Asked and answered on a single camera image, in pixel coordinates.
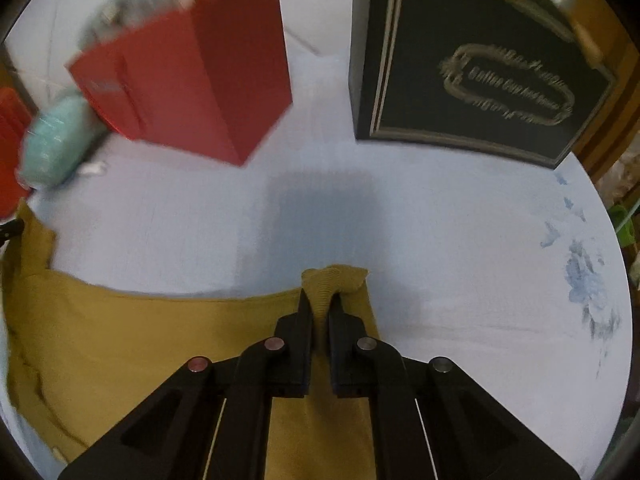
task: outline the red box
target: red box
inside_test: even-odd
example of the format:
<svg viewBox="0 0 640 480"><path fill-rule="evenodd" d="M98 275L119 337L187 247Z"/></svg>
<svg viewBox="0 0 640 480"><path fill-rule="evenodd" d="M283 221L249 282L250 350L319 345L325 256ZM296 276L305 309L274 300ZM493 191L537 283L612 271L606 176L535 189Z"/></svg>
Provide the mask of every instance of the red box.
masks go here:
<svg viewBox="0 0 640 480"><path fill-rule="evenodd" d="M194 0L68 70L124 136L236 165L291 104L279 0Z"/></svg>
<svg viewBox="0 0 640 480"><path fill-rule="evenodd" d="M0 218L9 216L29 194L15 179L20 144L31 114L12 88L0 88Z"/></svg>

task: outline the black box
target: black box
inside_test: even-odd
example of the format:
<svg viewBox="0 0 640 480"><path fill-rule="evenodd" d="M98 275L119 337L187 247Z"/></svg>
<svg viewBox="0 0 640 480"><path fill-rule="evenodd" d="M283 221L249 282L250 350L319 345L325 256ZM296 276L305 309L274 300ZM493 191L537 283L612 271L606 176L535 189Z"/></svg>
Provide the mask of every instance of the black box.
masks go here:
<svg viewBox="0 0 640 480"><path fill-rule="evenodd" d="M556 167L609 94L550 0L353 0L357 139Z"/></svg>

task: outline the green object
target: green object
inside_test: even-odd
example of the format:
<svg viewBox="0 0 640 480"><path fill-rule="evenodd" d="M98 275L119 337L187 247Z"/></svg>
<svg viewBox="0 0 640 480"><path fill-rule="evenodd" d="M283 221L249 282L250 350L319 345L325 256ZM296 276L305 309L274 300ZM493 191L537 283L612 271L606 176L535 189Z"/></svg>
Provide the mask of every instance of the green object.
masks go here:
<svg viewBox="0 0 640 480"><path fill-rule="evenodd" d="M22 142L18 177L35 189L62 184L106 132L82 94L66 92L31 123Z"/></svg>
<svg viewBox="0 0 640 480"><path fill-rule="evenodd" d="M607 213L609 213L611 223L616 228L616 236L618 237L620 248L624 248L635 243L636 232L634 224L631 216L629 216L626 211L626 208L623 205L618 204L610 207Z"/></svg>
<svg viewBox="0 0 640 480"><path fill-rule="evenodd" d="M640 207L640 198L636 200L636 203L631 206L631 209L626 214L626 216L620 221L620 224L616 226L616 232L622 229L622 226L626 224L626 222L636 213L636 210L638 210L638 207Z"/></svg>

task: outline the white bed sheet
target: white bed sheet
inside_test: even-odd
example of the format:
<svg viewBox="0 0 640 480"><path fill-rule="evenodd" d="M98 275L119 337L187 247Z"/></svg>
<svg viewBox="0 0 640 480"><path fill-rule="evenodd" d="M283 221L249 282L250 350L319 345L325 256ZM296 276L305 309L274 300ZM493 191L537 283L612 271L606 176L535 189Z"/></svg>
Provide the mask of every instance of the white bed sheet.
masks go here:
<svg viewBox="0 0 640 480"><path fill-rule="evenodd" d="M347 59L287 48L294 105L244 168L113 135L95 157L104 176L38 193L58 232L52 266L217 297L294 287L309 267L366 267L386 341L451 357L590 478L620 414L632 325L613 228L576 158L551 171L356 143Z"/></svg>

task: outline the mustard yellow cloth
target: mustard yellow cloth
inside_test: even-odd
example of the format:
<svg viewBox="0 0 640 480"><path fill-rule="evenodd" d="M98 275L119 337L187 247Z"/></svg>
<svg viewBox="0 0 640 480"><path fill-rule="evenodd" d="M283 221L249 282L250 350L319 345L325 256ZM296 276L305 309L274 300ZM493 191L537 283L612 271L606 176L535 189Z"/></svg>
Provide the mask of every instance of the mustard yellow cloth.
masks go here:
<svg viewBox="0 0 640 480"><path fill-rule="evenodd" d="M22 203L26 227L2 260L10 336L8 389L42 439L73 460L195 355L219 361L273 335L295 312L300 289L247 300L167 299L123 294L50 270L54 233ZM316 341L334 292L345 311L377 336L367 271L306 270L302 287L314 311ZM310 395L274 399L266 478L375 478L369 407L337 399L322 348L312 362Z"/></svg>

